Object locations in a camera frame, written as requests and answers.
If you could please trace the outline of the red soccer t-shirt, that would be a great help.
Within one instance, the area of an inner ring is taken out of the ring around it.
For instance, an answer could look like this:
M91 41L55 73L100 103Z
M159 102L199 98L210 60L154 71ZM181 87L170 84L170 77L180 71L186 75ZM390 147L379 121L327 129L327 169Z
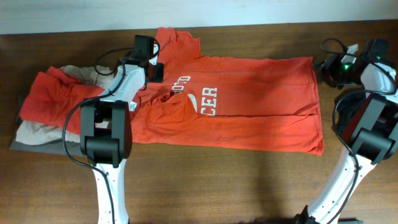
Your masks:
M312 58L209 57L187 31L156 37L164 80L135 97L134 142L322 154Z

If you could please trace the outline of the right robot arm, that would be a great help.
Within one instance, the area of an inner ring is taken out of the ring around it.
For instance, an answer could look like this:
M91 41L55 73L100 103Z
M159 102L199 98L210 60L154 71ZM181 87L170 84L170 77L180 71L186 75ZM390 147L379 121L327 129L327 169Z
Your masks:
M337 89L358 85L335 99L332 128L343 145L338 163L319 196L292 223L339 223L353 192L378 164L397 151L396 66L386 59L389 42L380 38L341 45L318 64L324 81Z

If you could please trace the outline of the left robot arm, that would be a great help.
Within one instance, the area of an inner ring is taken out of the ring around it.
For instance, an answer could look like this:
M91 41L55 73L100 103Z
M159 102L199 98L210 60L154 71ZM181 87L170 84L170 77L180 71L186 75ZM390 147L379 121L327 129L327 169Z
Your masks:
M110 86L80 107L80 148L95 175L99 223L129 223L124 170L132 148L130 114L137 108L136 94L149 82L163 80L159 52L155 38L136 35Z

